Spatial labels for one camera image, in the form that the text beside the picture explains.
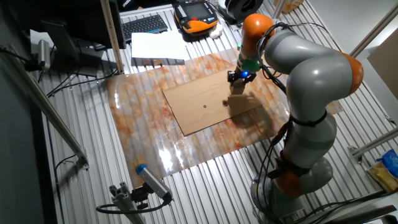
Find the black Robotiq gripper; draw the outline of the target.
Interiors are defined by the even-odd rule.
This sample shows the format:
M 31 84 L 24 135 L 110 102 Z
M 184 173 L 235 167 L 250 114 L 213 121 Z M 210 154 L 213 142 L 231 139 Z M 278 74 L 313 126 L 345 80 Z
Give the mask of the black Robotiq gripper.
M 247 70 L 242 72 L 228 71 L 228 82 L 230 83 L 230 86 L 233 86 L 234 82 L 238 81 L 239 79 L 243 79 L 243 82 L 246 85 L 252 82 L 256 76 L 256 73 L 251 73 Z

